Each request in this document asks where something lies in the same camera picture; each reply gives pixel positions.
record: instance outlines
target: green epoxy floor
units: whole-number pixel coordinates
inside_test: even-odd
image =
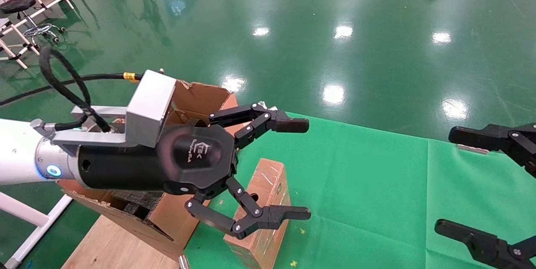
[[[534,0],[73,3],[82,20],[63,7],[67,16],[54,23],[67,28],[59,50],[81,75],[164,68],[176,78],[225,86],[241,103],[264,100],[286,111],[440,140],[459,124],[534,122]],[[35,55],[23,60],[27,71],[0,62],[1,99],[46,84]],[[126,105],[135,85],[109,80],[88,87],[95,105]],[[1,108],[0,116],[67,121],[71,107],[57,93],[43,93]],[[0,191],[44,212],[61,196],[54,184]],[[71,205],[21,268],[61,267],[96,218]],[[0,213],[0,261],[32,229]]]

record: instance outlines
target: black robotic gripper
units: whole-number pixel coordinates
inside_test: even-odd
[[[504,127],[489,124],[482,130],[454,127],[448,140],[460,145],[503,151],[536,178],[536,124]],[[510,245],[496,235],[445,219],[437,220],[436,233],[462,242],[475,261],[498,269],[536,269],[536,236]]]
[[[225,127],[251,122],[236,132]],[[209,126],[179,126],[162,132],[157,146],[163,170],[168,176],[164,191],[171,194],[194,194],[185,208],[192,216],[239,239],[257,229],[278,229],[283,220],[307,220],[311,212],[305,207],[270,205],[260,207],[233,177],[237,151],[247,147],[268,130],[305,133],[309,120],[289,118],[283,111],[268,110],[256,103],[222,110],[209,115]],[[234,219],[203,205],[228,190],[246,216]]]

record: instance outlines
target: yellow cable label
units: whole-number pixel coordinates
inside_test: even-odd
[[[136,80],[136,74],[131,72],[124,72],[123,78],[126,80],[129,80],[132,83],[137,83],[139,80]]]

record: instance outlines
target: stool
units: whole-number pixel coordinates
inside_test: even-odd
[[[25,10],[32,7],[33,5],[35,5],[35,0],[9,0],[5,2],[4,4],[0,5],[0,11],[6,15],[10,13],[19,13],[19,17],[20,17],[20,13],[23,13],[24,18],[31,25],[31,27],[29,27],[28,30],[26,30],[23,33],[23,35],[26,37],[32,38],[32,43],[34,44],[34,46],[36,46],[34,37],[38,35],[42,35],[42,36],[50,35],[52,36],[52,38],[54,38],[54,42],[59,43],[59,38],[50,29],[56,28],[60,33],[62,33],[62,32],[65,32],[65,28],[63,27],[60,28],[50,23],[46,23],[46,24],[39,25],[39,26],[35,24],[32,17],[30,17],[25,12]]]

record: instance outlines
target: black stool seat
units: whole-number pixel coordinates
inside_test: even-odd
[[[8,15],[10,13],[19,13],[35,5],[35,0],[8,0],[0,5],[0,11]]]

